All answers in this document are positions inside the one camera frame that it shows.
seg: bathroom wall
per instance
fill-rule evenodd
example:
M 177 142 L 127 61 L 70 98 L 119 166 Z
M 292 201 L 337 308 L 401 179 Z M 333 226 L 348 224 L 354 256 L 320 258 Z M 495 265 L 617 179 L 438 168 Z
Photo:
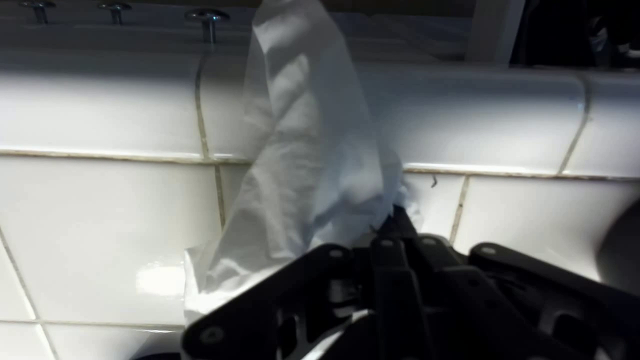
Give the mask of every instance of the bathroom wall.
M 130 27 L 58 11 L 50 27 L 0 15 L 0 357 L 177 346 L 182 250 L 221 237 L 253 162 L 238 121 L 251 13 L 208 47 L 199 26 L 165 27 L 166 11 Z M 640 195 L 635 74 L 446 66 L 466 23 L 338 22 L 420 232 L 599 278 L 603 233 Z

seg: tile grout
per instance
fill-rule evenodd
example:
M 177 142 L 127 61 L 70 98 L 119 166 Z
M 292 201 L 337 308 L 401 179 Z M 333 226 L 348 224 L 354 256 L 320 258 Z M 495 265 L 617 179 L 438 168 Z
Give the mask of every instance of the tile grout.
M 58 360 L 58 357 L 60 357 L 60 355 L 58 355 L 58 349 L 54 347 L 54 341 L 53 341 L 48 329 L 42 326 L 42 318 L 41 318 L 41 312 L 38 312 L 38 308 L 37 308 L 34 295 L 33 295 L 33 292 L 29 289 L 29 286 L 27 286 L 27 281 L 25 281 L 25 278 L 22 278 L 22 271 L 18 270 L 18 261 L 16 261 L 16 258 L 14 258 L 14 252 L 11 250 L 11 245 L 9 245 L 9 242 L 6 242 L 6 235 L 4 235 L 4 232 L 2 232 L 2 227 L 0 227 L 0 245 L 2 245 L 2 250 L 4 250 L 4 254 L 6 254 L 6 258 L 9 258 L 9 261 L 11 261 L 16 278 L 18 278 L 18 283 L 21 283 L 21 288 L 22 288 L 22 294 L 25 294 L 25 297 L 27 297 L 27 304 L 29 304 L 30 309 L 33 309 L 34 324 L 38 324 L 38 327 L 42 329 L 44 343 L 46 343 L 48 351 L 53 353 L 54 360 Z
M 211 56 L 211 49 L 206 47 L 201 56 L 199 69 L 196 69 L 196 113 L 199 113 L 199 134 L 201 134 L 201 152 L 203 157 L 211 157 L 211 146 L 206 135 L 206 123 L 205 123 L 205 112 L 203 112 L 203 77 L 205 77 L 205 66 Z
M 461 188 L 461 195 L 458 195 L 458 205 L 457 205 L 457 215 L 455 215 L 455 224 L 453 224 L 453 232 L 449 235 L 450 243 L 455 245 L 458 239 L 458 227 L 463 224 L 463 212 L 465 212 L 465 201 L 466 201 L 466 194 L 469 194 L 469 184 L 471 184 L 471 176 L 465 176 L 463 179 L 463 188 Z
M 46 150 L 0 150 L 0 157 L 37 157 L 37 160 L 97 160 L 97 162 L 130 162 L 158 166 L 251 166 L 253 160 L 243 156 L 219 154 L 203 157 L 177 156 L 133 156 L 133 154 L 90 154 L 90 152 L 46 152 Z M 476 178 L 526 178 L 526 179 L 581 179 L 581 181 L 640 181 L 632 176 L 597 176 L 597 174 L 542 174 L 542 172 L 504 172 L 504 169 L 457 169 L 446 166 L 404 164 L 404 174 L 443 174 L 443 176 L 476 176 Z
M 593 118 L 593 101 L 594 101 L 593 86 L 591 86 L 588 77 L 584 77 L 584 74 L 577 74 L 577 77 L 581 80 L 583 92 L 584 92 L 583 120 L 581 120 L 579 129 L 577 129 L 572 142 L 568 143 L 568 150 L 561 162 L 559 176 L 562 176 L 567 172 L 570 160 L 574 157 L 579 142 L 581 142 L 581 137 Z
M 79 327 L 141 327 L 141 329 L 185 329 L 178 324 L 119 324 L 119 321 L 64 321 L 64 320 L 0 320 L 2 324 L 25 324 L 25 326 L 79 326 Z

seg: tissue paper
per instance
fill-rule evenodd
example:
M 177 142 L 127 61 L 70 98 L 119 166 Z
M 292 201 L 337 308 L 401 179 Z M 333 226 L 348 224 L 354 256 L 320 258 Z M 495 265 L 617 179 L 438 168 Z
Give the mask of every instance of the tissue paper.
M 347 42 L 318 0 L 265 0 L 253 26 L 246 113 L 256 160 L 221 245 L 189 250 L 187 309 L 205 314 L 320 243 L 354 245 L 401 201 Z

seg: black object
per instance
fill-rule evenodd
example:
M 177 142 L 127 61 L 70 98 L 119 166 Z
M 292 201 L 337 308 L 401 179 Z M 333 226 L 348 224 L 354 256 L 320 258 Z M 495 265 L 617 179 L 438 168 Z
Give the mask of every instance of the black object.
M 313 250 L 195 321 L 182 349 L 299 360 L 335 332 L 324 360 L 639 360 L 640 300 L 496 243 L 465 258 L 397 208 L 371 248 Z
M 512 63 L 594 67 L 584 0 L 528 0 Z
M 108 9 L 112 13 L 112 23 L 123 26 L 123 11 L 133 9 L 127 2 L 100 2 L 99 8 Z
M 231 19 L 231 15 L 227 11 L 217 9 L 217 8 L 196 8 L 196 9 L 189 11 L 187 17 L 203 23 L 203 37 L 208 44 L 219 42 L 217 23 L 222 19 L 224 22 Z
M 608 229 L 599 250 L 603 279 L 640 295 L 640 201 Z
M 559 67 L 640 67 L 639 0 L 526 0 L 512 63 Z
M 21 2 L 21 5 L 33 8 L 34 13 L 37 13 L 37 22 L 38 23 L 48 23 L 46 9 L 48 8 L 56 8 L 56 2 L 50 2 L 50 0 L 25 0 L 25 2 Z

